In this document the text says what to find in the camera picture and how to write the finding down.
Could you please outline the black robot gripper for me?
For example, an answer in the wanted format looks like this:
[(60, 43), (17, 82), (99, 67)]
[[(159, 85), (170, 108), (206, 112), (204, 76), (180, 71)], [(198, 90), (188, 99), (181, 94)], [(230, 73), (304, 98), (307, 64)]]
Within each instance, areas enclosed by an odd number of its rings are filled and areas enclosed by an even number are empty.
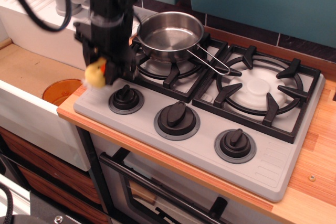
[(114, 27), (100, 27), (94, 24), (75, 22), (75, 38), (82, 43), (86, 66), (100, 57), (107, 60), (104, 77), (106, 85), (113, 85), (118, 78), (133, 80), (137, 75), (139, 61), (129, 46), (133, 20)]

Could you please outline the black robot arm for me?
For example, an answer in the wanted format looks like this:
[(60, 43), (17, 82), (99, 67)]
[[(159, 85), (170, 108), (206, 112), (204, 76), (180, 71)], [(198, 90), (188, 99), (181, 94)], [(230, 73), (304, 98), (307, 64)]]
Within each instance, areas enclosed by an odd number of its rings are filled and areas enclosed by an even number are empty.
[(49, 26), (31, 9), (26, 0), (18, 0), (29, 18), (41, 29), (57, 33), (64, 30), (75, 13), (75, 5), (89, 1), (90, 23), (75, 22), (75, 39), (82, 43), (86, 64), (84, 84), (102, 88), (120, 77), (137, 76), (139, 61), (129, 47), (132, 22), (138, 18), (133, 5), (138, 0), (56, 0), (64, 20)]

